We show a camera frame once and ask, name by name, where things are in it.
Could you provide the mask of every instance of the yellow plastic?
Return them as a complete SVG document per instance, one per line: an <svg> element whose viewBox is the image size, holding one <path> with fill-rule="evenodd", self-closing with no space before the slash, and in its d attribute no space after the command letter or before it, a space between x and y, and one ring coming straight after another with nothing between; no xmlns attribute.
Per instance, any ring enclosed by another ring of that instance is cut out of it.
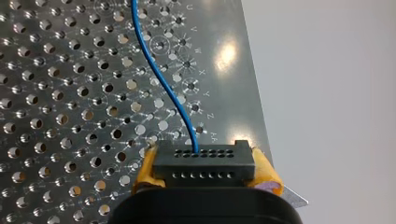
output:
<svg viewBox="0 0 396 224"><path fill-rule="evenodd" d="M248 187L254 188L256 185L267 182L274 181L279 184L279 189L273 189L273 193L276 195L281 195L285 188L282 179L275 171L274 167L265 157L264 153L257 147L252 149L253 160L256 165L254 172L254 179L247 183Z"/></svg>

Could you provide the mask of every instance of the perforated metal sheet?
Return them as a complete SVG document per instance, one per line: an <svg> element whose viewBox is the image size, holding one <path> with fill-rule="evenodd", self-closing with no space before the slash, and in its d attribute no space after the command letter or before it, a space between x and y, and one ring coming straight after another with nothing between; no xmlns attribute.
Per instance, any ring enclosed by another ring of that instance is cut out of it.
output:
<svg viewBox="0 0 396 224"><path fill-rule="evenodd" d="M239 1L139 1L145 38L200 144L271 159ZM0 220L106 223L148 140L188 144L123 0L0 1Z"/></svg>

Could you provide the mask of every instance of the blue wire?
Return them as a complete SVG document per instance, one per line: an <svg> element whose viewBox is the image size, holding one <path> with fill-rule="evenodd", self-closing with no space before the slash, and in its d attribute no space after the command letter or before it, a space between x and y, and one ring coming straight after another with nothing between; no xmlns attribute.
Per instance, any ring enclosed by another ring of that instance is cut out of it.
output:
<svg viewBox="0 0 396 224"><path fill-rule="evenodd" d="M145 55L146 60L148 61L148 64L151 67L152 71L154 72L155 76L158 78L161 85L163 85L163 88L165 89L166 93L168 93L172 102L175 104L178 113L180 114L181 118L183 119L184 123L186 124L187 131L189 131L189 135L190 135L190 139L191 139L191 143L192 143L192 149L193 149L194 153L198 153L199 152L198 141L195 136L195 131L192 127L189 116L187 115L186 110L184 110L183 106L178 101L177 97L173 93L169 84L166 82L160 69L158 69L157 65L152 60L151 55L149 53L149 49L146 45L146 42L143 39L142 31L140 29L140 21L139 21L138 15L137 15L137 0L132 0L132 21L134 23L134 31L136 32L137 40L139 41L139 44L143 51L143 54Z"/></svg>

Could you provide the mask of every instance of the white background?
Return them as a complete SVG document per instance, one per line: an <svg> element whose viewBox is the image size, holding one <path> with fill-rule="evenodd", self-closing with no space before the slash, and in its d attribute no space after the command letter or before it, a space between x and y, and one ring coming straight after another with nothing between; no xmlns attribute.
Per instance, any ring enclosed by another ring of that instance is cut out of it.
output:
<svg viewBox="0 0 396 224"><path fill-rule="evenodd" d="M277 171L305 224L396 223L396 1L244 0Z"/></svg>

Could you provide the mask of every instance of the hole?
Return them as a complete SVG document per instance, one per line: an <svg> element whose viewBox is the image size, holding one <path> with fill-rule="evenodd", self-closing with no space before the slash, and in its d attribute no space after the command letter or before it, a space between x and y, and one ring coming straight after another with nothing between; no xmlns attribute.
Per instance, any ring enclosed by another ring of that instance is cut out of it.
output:
<svg viewBox="0 0 396 224"><path fill-rule="evenodd" d="M21 150L17 147L12 147L7 154L11 159L17 159L21 155Z"/></svg>
<svg viewBox="0 0 396 224"><path fill-rule="evenodd" d="M113 13L113 18L115 21L123 21L125 19L124 14L120 11L115 11Z"/></svg>
<svg viewBox="0 0 396 224"><path fill-rule="evenodd" d="M70 101L69 103L67 103L67 107L71 110L76 109L77 108L77 103L74 101Z"/></svg>
<svg viewBox="0 0 396 224"><path fill-rule="evenodd" d="M184 103L186 103L187 99L184 95L179 95L177 97L178 101L183 105Z"/></svg>
<svg viewBox="0 0 396 224"><path fill-rule="evenodd" d="M100 121L97 123L97 126L98 126L98 128L100 128L100 129L104 129L104 128L106 127L106 122L103 121L103 120L100 120Z"/></svg>
<svg viewBox="0 0 396 224"><path fill-rule="evenodd" d="M26 103L28 105L36 105L38 103L38 97L33 94L28 95L26 97Z"/></svg>
<svg viewBox="0 0 396 224"><path fill-rule="evenodd" d="M145 41L149 41L151 39L151 33L149 31L143 31L142 34Z"/></svg>
<svg viewBox="0 0 396 224"><path fill-rule="evenodd" d="M46 167L46 166L41 167L40 170L38 170L38 175L39 175L41 178L47 178L47 177L49 177L49 176L50 176L50 168L48 168L48 167Z"/></svg>
<svg viewBox="0 0 396 224"><path fill-rule="evenodd" d="M47 43L44 45L44 51L48 54L55 52L55 50L56 48L53 45L51 45L51 43Z"/></svg>
<svg viewBox="0 0 396 224"><path fill-rule="evenodd" d="M85 67L81 63L76 63L73 65L73 71L75 73L83 73L85 71Z"/></svg>
<svg viewBox="0 0 396 224"><path fill-rule="evenodd" d="M82 173L82 175L79 177L82 181L88 181L91 178L90 173Z"/></svg>
<svg viewBox="0 0 396 224"><path fill-rule="evenodd" d="M135 113L139 112L142 109L142 105L138 102L133 102L131 104L131 109L132 111L134 111Z"/></svg>
<svg viewBox="0 0 396 224"><path fill-rule="evenodd" d="M108 144L102 145L102 151L108 152L111 149L111 146Z"/></svg>
<svg viewBox="0 0 396 224"><path fill-rule="evenodd" d="M83 5L76 6L76 11L79 13L84 13L86 8Z"/></svg>
<svg viewBox="0 0 396 224"><path fill-rule="evenodd" d="M225 177L226 177L226 174L225 174L224 172L220 172L219 175L218 175L218 177L219 177L220 179L225 178Z"/></svg>
<svg viewBox="0 0 396 224"><path fill-rule="evenodd" d="M173 29L166 29L166 30L163 32L163 34L165 35L165 37L171 38L171 37L173 36L174 32L175 32L175 31L174 31Z"/></svg>
<svg viewBox="0 0 396 224"><path fill-rule="evenodd" d="M139 76L143 76L143 75L146 74L146 68L144 68L144 67L138 67L138 68L136 68L136 73L137 73Z"/></svg>
<svg viewBox="0 0 396 224"><path fill-rule="evenodd" d="M80 97L84 97L87 96L90 93L90 91L88 90L88 88L82 86L77 89L77 93Z"/></svg>
<svg viewBox="0 0 396 224"><path fill-rule="evenodd" d="M37 154L43 154L44 152L46 152L47 150L47 146L44 143L36 143L35 144L35 153Z"/></svg>
<svg viewBox="0 0 396 224"><path fill-rule="evenodd" d="M113 91L113 85L111 84L111 83L105 83L105 84L103 84L102 85L102 90L104 91L104 92L112 92Z"/></svg>
<svg viewBox="0 0 396 224"><path fill-rule="evenodd" d="M8 77L6 77L3 74L0 74L0 84L4 85L6 83L8 83Z"/></svg>
<svg viewBox="0 0 396 224"><path fill-rule="evenodd" d="M129 117L124 118L124 119L123 119L123 123L124 123L124 124L129 124L129 123L131 123L131 118L129 118Z"/></svg>
<svg viewBox="0 0 396 224"><path fill-rule="evenodd" d="M59 125L65 125L65 124L67 123L67 121L69 121L69 117L67 117L67 116L64 115L64 114L60 114L60 115L58 115L58 116L56 117L56 122L57 122Z"/></svg>
<svg viewBox="0 0 396 224"><path fill-rule="evenodd" d="M207 173L206 172L201 172L199 174L199 177L202 178L202 179L205 179L205 178L207 178Z"/></svg>
<svg viewBox="0 0 396 224"><path fill-rule="evenodd" d="M116 161L117 161L117 162L123 162L123 161L125 161L125 160L126 160L126 155L125 155L125 153L123 153L123 152L117 153L117 155L116 155Z"/></svg>
<svg viewBox="0 0 396 224"><path fill-rule="evenodd" d="M120 129L113 130L113 132L111 132L111 137L113 139L120 139L122 137L122 131Z"/></svg>
<svg viewBox="0 0 396 224"><path fill-rule="evenodd" d="M194 112L198 112L199 106L198 105L192 105L191 106L191 110L194 111Z"/></svg>
<svg viewBox="0 0 396 224"><path fill-rule="evenodd" d="M25 81L31 81L31 80L33 80L33 78L35 78L35 74L26 70L26 71L22 72L22 78Z"/></svg>
<svg viewBox="0 0 396 224"><path fill-rule="evenodd" d="M55 184L56 184L56 186L58 186L58 187L62 186L65 182L66 182L66 181L64 180L63 177L56 178L56 180L55 180Z"/></svg>
<svg viewBox="0 0 396 224"><path fill-rule="evenodd" d="M227 178L232 179L234 177L235 177L235 173L234 172L230 172L230 173L227 174Z"/></svg>
<svg viewBox="0 0 396 224"><path fill-rule="evenodd" d="M214 178L216 178L216 173L210 172L208 176L209 176L209 178L214 179Z"/></svg>
<svg viewBox="0 0 396 224"><path fill-rule="evenodd" d="M17 126L14 123L7 123L3 126L5 133L14 133L17 130Z"/></svg>
<svg viewBox="0 0 396 224"><path fill-rule="evenodd" d="M61 92L61 91L54 91L54 92L52 93L52 99L53 99L54 101L60 101L60 100L62 100L63 98L64 98L64 93Z"/></svg>
<svg viewBox="0 0 396 224"><path fill-rule="evenodd" d="M111 117L116 117L119 113L119 110L115 106L112 106L112 105L109 106L106 111L107 111L107 114Z"/></svg>
<svg viewBox="0 0 396 224"><path fill-rule="evenodd" d="M61 148L63 149L69 149L70 147L72 147L73 143L72 140L70 140L70 138L64 138L61 140Z"/></svg>
<svg viewBox="0 0 396 224"><path fill-rule="evenodd" d="M159 26L161 25L161 23L160 23L159 20L152 20L152 21L151 21L151 25L152 25L153 27L159 27Z"/></svg>
<svg viewBox="0 0 396 224"><path fill-rule="evenodd" d="M102 47L105 44L105 40L102 37L97 36L96 38L93 39L93 44L96 47Z"/></svg>
<svg viewBox="0 0 396 224"><path fill-rule="evenodd" d="M120 78L120 77L122 77L122 72L119 71L119 70L114 71L114 72L113 72L113 77L114 77L114 78Z"/></svg>
<svg viewBox="0 0 396 224"><path fill-rule="evenodd" d="M64 169L67 173L73 173L77 170L77 165L72 161L68 161L64 166Z"/></svg>
<svg viewBox="0 0 396 224"><path fill-rule="evenodd" d="M158 123L158 127L160 128L161 131L165 131L166 129L168 129L168 122L166 122L165 120L161 120Z"/></svg>
<svg viewBox="0 0 396 224"><path fill-rule="evenodd" d="M123 175L122 177L120 177L119 182L121 186L126 187L131 182L131 177L129 177L128 175Z"/></svg>
<svg viewBox="0 0 396 224"><path fill-rule="evenodd" d="M182 38L182 39L179 39L179 40L178 40L178 44L179 44L180 46L186 46L187 41L186 41L186 39Z"/></svg>
<svg viewBox="0 0 396 224"><path fill-rule="evenodd" d="M204 128L201 127L201 126L198 126L198 127L195 129L195 131L196 131L197 133L203 133L203 132L204 132Z"/></svg>
<svg viewBox="0 0 396 224"><path fill-rule="evenodd" d="M57 77L61 74L61 71L56 67L51 67L48 69L48 74L50 77Z"/></svg>
<svg viewBox="0 0 396 224"><path fill-rule="evenodd" d="M33 167L34 164L35 164L35 159L33 158L28 158L24 161L24 165L26 167Z"/></svg>
<svg viewBox="0 0 396 224"><path fill-rule="evenodd" d="M6 99L2 99L1 102L0 102L0 106L3 109L10 109L12 107L12 101L7 99L7 98Z"/></svg>
<svg viewBox="0 0 396 224"><path fill-rule="evenodd" d="M70 49L79 49L81 47L81 44L77 40L70 40L69 42L69 48Z"/></svg>
<svg viewBox="0 0 396 224"><path fill-rule="evenodd" d="M49 30L51 26L52 26L52 24L48 20L43 20L40 22L40 28L42 30Z"/></svg>
<svg viewBox="0 0 396 224"><path fill-rule="evenodd" d="M106 175L111 176L116 173L116 170L113 167L109 167L106 169Z"/></svg>
<svg viewBox="0 0 396 224"><path fill-rule="evenodd" d="M177 59L177 51L175 51L173 49L171 51L169 51L168 58L172 61L176 60Z"/></svg>
<svg viewBox="0 0 396 224"><path fill-rule="evenodd" d="M111 33L114 31L114 27L112 25L107 25L107 26L105 26L105 31L107 33Z"/></svg>
<svg viewBox="0 0 396 224"><path fill-rule="evenodd" d="M154 105L157 108L161 108L163 107L163 99L157 98L154 100Z"/></svg>
<svg viewBox="0 0 396 224"><path fill-rule="evenodd" d="M82 111L82 118L85 120L91 120L93 118L93 112L91 112L91 110L84 110Z"/></svg>
<svg viewBox="0 0 396 224"><path fill-rule="evenodd" d="M79 125L73 126L73 127L72 127L72 132L73 132L73 133L79 133L79 132L81 132L81 126L79 126Z"/></svg>
<svg viewBox="0 0 396 224"><path fill-rule="evenodd" d="M61 223L61 219L57 216L49 217L49 219L47 220L47 224L60 224L60 223Z"/></svg>
<svg viewBox="0 0 396 224"><path fill-rule="evenodd" d="M135 128L134 131L138 134L138 135L142 135L143 133L146 132L146 127L142 124L138 124Z"/></svg>
<svg viewBox="0 0 396 224"><path fill-rule="evenodd" d="M52 162L58 162L61 160L61 155L59 153L53 153L52 155L50 155L50 160Z"/></svg>
<svg viewBox="0 0 396 224"><path fill-rule="evenodd" d="M81 210L77 210L74 214L73 214L73 219L75 221L81 221L84 218L84 214L82 213Z"/></svg>
<svg viewBox="0 0 396 224"><path fill-rule="evenodd" d="M87 154L87 148L82 147L78 149L76 154L78 157L84 157Z"/></svg>
<svg viewBox="0 0 396 224"><path fill-rule="evenodd" d="M48 138L55 138L56 135L57 135L56 129L48 129L48 130L46 131L46 136L47 136Z"/></svg>
<svg viewBox="0 0 396 224"><path fill-rule="evenodd" d="M175 23L176 23L176 24L181 24L181 23L183 23L183 18L177 17L177 18L175 19Z"/></svg>
<svg viewBox="0 0 396 224"><path fill-rule="evenodd" d="M169 66L167 64L163 64L163 65L160 66L160 69L161 69L162 72L166 72L166 71L168 71Z"/></svg>
<svg viewBox="0 0 396 224"><path fill-rule="evenodd" d="M44 193L43 200L46 203L52 203L52 197L51 197L50 190Z"/></svg>
<svg viewBox="0 0 396 224"><path fill-rule="evenodd" d="M128 147L135 147L136 141L134 139L128 141Z"/></svg>
<svg viewBox="0 0 396 224"><path fill-rule="evenodd" d="M93 186L96 191L100 192L106 189L106 183L103 180L96 181L95 185Z"/></svg>
<svg viewBox="0 0 396 224"><path fill-rule="evenodd" d="M24 208L27 207L27 202L25 201L24 197L20 197L17 201L16 204L19 208Z"/></svg>
<svg viewBox="0 0 396 224"><path fill-rule="evenodd" d="M136 89L136 87L137 87L137 82L135 81L135 80L133 80L133 79L129 79L128 81L126 81L126 87L129 89L129 90L134 90L134 89Z"/></svg>
<svg viewBox="0 0 396 224"><path fill-rule="evenodd" d="M124 67L130 67L133 64L133 60L131 57L123 57L121 60Z"/></svg>
<svg viewBox="0 0 396 224"><path fill-rule="evenodd" d="M100 17L97 14L92 14L90 16L90 22L92 24L98 24L100 22Z"/></svg>
<svg viewBox="0 0 396 224"><path fill-rule="evenodd" d="M126 43L128 43L128 41L129 41L129 37L128 37L128 35L120 34L120 35L118 36L118 40L119 40L119 43L120 43L120 44L126 44Z"/></svg>
<svg viewBox="0 0 396 224"><path fill-rule="evenodd" d="M86 137L85 140L87 141L88 144L92 145L95 144L98 141L98 136L94 133L89 133Z"/></svg>
<svg viewBox="0 0 396 224"><path fill-rule="evenodd" d="M138 9L138 16L140 19L145 19L148 16L148 11L145 10L144 8L139 8Z"/></svg>
<svg viewBox="0 0 396 224"><path fill-rule="evenodd" d="M111 49L108 50L108 53L110 55L114 56L114 55L117 55L119 53L119 51L116 48L111 48Z"/></svg>
<svg viewBox="0 0 396 224"><path fill-rule="evenodd" d="M97 168L102 164L102 160L99 157L93 157L90 161L91 167Z"/></svg>
<svg viewBox="0 0 396 224"><path fill-rule="evenodd" d="M105 70L109 67L109 64L108 64L108 62L101 60L98 62L98 67L102 70Z"/></svg>
<svg viewBox="0 0 396 224"><path fill-rule="evenodd" d="M163 16L168 16L170 12L169 7L160 7L160 13Z"/></svg>
<svg viewBox="0 0 396 224"><path fill-rule="evenodd" d="M110 213L110 206L108 206L107 204L103 204L99 207L99 214L101 216L107 216Z"/></svg>
<svg viewBox="0 0 396 224"><path fill-rule="evenodd" d="M93 198L92 196L88 196L85 200L84 203L87 204L88 206L93 205L93 203L95 202L95 198Z"/></svg>

